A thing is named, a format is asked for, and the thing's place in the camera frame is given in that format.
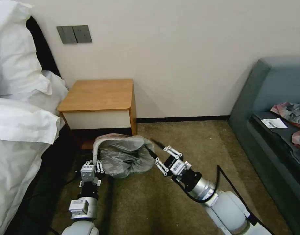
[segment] nightstand drawer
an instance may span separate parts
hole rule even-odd
[[[99,129],[131,127],[128,110],[63,112],[71,129]]]

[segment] silver cylinder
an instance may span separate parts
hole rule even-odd
[[[196,199],[203,199],[210,191],[213,192],[213,189],[214,184],[212,184],[209,180],[205,180],[201,177],[196,186],[189,192],[189,194]]]

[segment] barcode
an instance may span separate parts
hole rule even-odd
[[[271,122],[269,122],[269,121],[268,121],[267,123],[270,124],[271,127],[275,127],[273,123],[271,123]]]

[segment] sofa cushion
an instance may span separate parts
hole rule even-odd
[[[272,112],[257,112],[252,114],[249,122],[260,132],[279,160],[290,169],[296,180],[300,182],[300,149],[291,142],[292,134],[300,129],[284,119],[282,121],[288,128],[269,129],[261,122],[262,119],[279,117]]]

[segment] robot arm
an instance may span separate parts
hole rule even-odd
[[[201,203],[211,219],[225,235],[271,235],[267,228],[247,209],[245,204],[232,192],[218,191],[219,172],[217,183],[214,185],[205,180],[201,173],[191,169],[191,164],[183,161],[183,154],[171,146],[164,146],[155,142],[163,151],[170,154],[163,163],[158,156],[148,149],[155,159],[155,165],[164,176],[172,176],[182,190],[194,201]]]
[[[62,235],[99,235],[99,230],[91,221],[97,217],[98,187],[101,180],[96,177],[96,173],[104,173],[101,161],[97,161],[97,165],[93,165],[92,160],[87,161],[80,173],[82,180],[79,187],[82,191],[76,200],[71,201],[68,209],[72,213],[71,219],[75,222],[67,227]]]

